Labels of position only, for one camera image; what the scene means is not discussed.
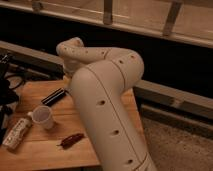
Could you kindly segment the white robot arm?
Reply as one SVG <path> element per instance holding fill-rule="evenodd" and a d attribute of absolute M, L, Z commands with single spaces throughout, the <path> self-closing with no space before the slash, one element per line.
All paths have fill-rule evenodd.
<path fill-rule="evenodd" d="M 86 47 L 78 37 L 59 43 L 56 51 L 103 171 L 157 171 L 121 101 L 144 73 L 140 55 L 124 48 Z"/>

